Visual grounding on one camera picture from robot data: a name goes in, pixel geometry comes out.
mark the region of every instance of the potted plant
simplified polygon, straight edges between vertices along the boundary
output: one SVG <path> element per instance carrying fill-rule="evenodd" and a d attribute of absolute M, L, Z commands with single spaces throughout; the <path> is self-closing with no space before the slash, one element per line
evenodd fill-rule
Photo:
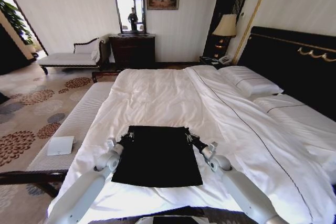
<path fill-rule="evenodd" d="M 23 23 L 24 20 L 17 13 L 19 12 L 19 9 L 4 0 L 0 0 L 0 10 L 5 15 L 16 33 L 20 36 L 24 44 L 28 45 L 29 51 L 32 53 L 36 52 L 33 46 L 32 34 L 29 30 L 27 30 L 25 24 Z"/>

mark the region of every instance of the black headboard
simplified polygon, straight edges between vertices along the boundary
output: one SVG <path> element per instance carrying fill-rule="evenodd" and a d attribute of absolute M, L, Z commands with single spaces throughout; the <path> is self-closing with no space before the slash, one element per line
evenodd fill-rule
<path fill-rule="evenodd" d="M 336 121 L 336 37 L 255 26 L 238 65 Z"/>

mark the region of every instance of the wooden dresser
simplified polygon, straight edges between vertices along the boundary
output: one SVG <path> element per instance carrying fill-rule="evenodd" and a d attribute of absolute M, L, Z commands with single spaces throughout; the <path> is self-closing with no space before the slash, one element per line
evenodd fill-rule
<path fill-rule="evenodd" d="M 153 68 L 155 34 L 119 34 L 110 36 L 117 68 Z"/>

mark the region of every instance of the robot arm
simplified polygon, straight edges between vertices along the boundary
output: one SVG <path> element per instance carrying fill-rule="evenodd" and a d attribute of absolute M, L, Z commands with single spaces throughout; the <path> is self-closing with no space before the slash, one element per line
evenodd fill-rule
<path fill-rule="evenodd" d="M 245 174 L 234 169 L 226 157 L 216 155 L 215 142 L 209 147 L 196 135 L 187 137 L 204 156 L 212 171 L 219 175 L 227 191 L 247 216 L 260 224 L 287 223 L 277 215 L 268 197 Z M 83 174 L 56 202 L 47 223 L 78 223 L 103 189 L 106 178 L 116 170 L 123 149 L 132 142 L 132 133 L 122 136 L 118 143 L 113 139 L 109 151 L 98 158 L 96 166 Z"/>
<path fill-rule="evenodd" d="M 47 223 L 78 223 L 103 189 L 106 178 L 115 172 L 124 147 L 132 141 L 132 133 L 122 136 L 118 143 L 111 138 L 109 151 L 101 155 L 96 166 L 80 176 L 56 202 Z"/>
<path fill-rule="evenodd" d="M 257 223 L 287 223 L 277 214 L 269 198 L 245 174 L 234 169 L 226 157 L 216 155 L 216 142 L 209 147 L 196 135 L 191 134 L 189 138 L 247 216 Z"/>

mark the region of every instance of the mirror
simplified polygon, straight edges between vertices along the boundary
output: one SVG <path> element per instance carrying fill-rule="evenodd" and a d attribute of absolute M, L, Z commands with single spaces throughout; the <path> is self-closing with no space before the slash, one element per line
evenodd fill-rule
<path fill-rule="evenodd" d="M 122 34 L 146 33 L 144 0 L 115 0 Z"/>

